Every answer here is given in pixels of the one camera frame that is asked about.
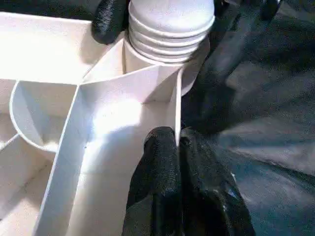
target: black glove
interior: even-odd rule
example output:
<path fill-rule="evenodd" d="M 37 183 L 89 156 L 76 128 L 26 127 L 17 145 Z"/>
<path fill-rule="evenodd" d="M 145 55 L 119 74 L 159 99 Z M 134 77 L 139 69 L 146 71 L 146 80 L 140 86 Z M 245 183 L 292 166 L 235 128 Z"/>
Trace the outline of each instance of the black glove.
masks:
<path fill-rule="evenodd" d="M 181 175 L 173 130 L 153 129 L 131 178 L 123 236 L 180 235 Z"/>
<path fill-rule="evenodd" d="M 102 0 L 92 22 L 92 36 L 102 44 L 111 44 L 128 26 L 129 0 Z"/>
<path fill-rule="evenodd" d="M 207 139 L 186 128 L 180 142 L 186 236 L 253 236 L 251 217 L 232 174 Z"/>

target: black fabric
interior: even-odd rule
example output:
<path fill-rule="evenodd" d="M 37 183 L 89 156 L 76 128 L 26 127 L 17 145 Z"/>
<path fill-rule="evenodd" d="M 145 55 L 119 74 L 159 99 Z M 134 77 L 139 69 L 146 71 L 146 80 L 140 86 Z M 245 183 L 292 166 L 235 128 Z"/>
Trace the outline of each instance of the black fabric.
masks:
<path fill-rule="evenodd" d="M 233 176 L 203 135 L 182 130 L 180 160 L 186 235 L 255 235 Z"/>
<path fill-rule="evenodd" d="M 155 128 L 146 138 L 144 154 L 130 181 L 123 235 L 133 235 L 139 230 L 136 227 L 149 235 L 181 235 L 181 212 L 181 175 L 174 133 L 170 127 Z"/>
<path fill-rule="evenodd" d="M 218 140 L 207 142 L 234 174 L 256 235 L 314 235 L 314 176 L 252 159 L 254 155 L 222 146 Z"/>
<path fill-rule="evenodd" d="M 31 15 L 92 20 L 101 0 L 1 0 L 0 10 Z"/>
<path fill-rule="evenodd" d="M 204 133 L 203 142 L 232 170 L 256 235 L 311 236 L 315 24 L 278 14 L 255 43 L 204 106 L 183 97 L 182 125 Z"/>

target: gloved hand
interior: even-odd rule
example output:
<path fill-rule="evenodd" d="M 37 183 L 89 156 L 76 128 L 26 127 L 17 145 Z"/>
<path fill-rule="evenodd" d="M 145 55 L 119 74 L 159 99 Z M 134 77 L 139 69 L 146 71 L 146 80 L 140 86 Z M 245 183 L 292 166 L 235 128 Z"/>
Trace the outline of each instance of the gloved hand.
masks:
<path fill-rule="evenodd" d="M 180 162 L 186 236 L 253 236 L 255 231 L 232 174 L 198 132 L 182 130 Z"/>
<path fill-rule="evenodd" d="M 130 0 L 102 0 L 92 22 L 92 36 L 98 43 L 111 44 L 128 26 Z"/>
<path fill-rule="evenodd" d="M 123 236 L 180 235 L 181 175 L 173 130 L 153 129 L 131 178 Z"/>

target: curved divider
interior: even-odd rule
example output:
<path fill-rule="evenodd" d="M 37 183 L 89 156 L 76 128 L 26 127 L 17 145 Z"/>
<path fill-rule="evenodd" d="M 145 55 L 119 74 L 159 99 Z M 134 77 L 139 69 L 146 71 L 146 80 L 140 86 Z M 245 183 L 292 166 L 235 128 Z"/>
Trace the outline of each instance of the curved divider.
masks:
<path fill-rule="evenodd" d="M 56 152 L 75 85 L 18 81 L 10 115 L 18 134 L 38 149 Z"/>
<path fill-rule="evenodd" d="M 185 73 L 182 78 L 183 96 L 191 89 L 200 67 L 210 50 L 209 41 L 205 40 L 200 47 L 198 56 L 186 63 L 163 63 L 139 54 L 130 44 L 128 32 L 125 32 L 124 38 L 120 39 L 116 45 L 98 61 L 88 74 L 86 74 L 83 81 L 84 83 L 91 83 L 110 80 L 157 65 L 173 71 L 179 71 L 179 69 L 184 68 Z"/>

